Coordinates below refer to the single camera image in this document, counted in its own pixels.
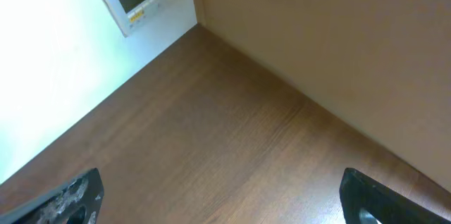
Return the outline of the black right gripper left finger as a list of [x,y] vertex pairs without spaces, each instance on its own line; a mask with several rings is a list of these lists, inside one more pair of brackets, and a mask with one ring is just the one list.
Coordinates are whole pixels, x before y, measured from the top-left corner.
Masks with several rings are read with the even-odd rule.
[[1,215],[1,224],[96,224],[104,198],[99,170],[71,181]]

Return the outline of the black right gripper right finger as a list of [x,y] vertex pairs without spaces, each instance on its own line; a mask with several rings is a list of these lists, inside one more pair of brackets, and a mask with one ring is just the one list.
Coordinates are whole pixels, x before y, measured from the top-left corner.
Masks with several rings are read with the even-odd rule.
[[346,168],[340,183],[346,224],[450,224],[354,168]]

